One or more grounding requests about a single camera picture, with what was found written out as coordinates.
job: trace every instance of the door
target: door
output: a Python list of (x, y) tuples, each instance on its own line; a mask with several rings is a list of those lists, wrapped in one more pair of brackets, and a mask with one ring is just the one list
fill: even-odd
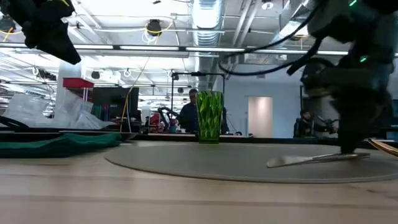
[(250, 96), (248, 108), (248, 134), (255, 138), (272, 138), (272, 98)]

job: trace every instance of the round mat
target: round mat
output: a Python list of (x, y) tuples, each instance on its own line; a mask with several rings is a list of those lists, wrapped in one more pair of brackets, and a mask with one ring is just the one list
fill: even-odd
[(335, 146), (314, 145), (204, 145), (122, 146), (106, 159), (114, 164), (155, 172), (215, 180), (273, 183), (348, 183), (389, 180), (398, 177), (398, 161), (378, 151), (368, 159), (322, 162), (267, 168), (279, 156), (318, 156), (339, 152)]

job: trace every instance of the wooden table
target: wooden table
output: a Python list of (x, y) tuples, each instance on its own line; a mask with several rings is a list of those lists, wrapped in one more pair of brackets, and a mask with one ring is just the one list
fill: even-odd
[[(135, 143), (163, 144), (180, 143)], [(398, 222), (398, 181), (330, 185), (223, 182), (138, 172), (110, 164), (103, 156), (0, 160), (1, 223)]]

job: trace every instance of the green patterned cup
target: green patterned cup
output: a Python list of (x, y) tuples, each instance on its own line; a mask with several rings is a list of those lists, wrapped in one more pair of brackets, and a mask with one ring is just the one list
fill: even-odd
[(199, 142), (218, 144), (220, 141), (223, 93), (200, 91), (197, 93)]

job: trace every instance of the green cloth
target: green cloth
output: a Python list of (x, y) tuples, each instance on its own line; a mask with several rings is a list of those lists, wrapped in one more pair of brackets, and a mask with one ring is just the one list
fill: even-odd
[(120, 145), (119, 133), (99, 136), (64, 134), (46, 141), (0, 142), (0, 158), (68, 157)]

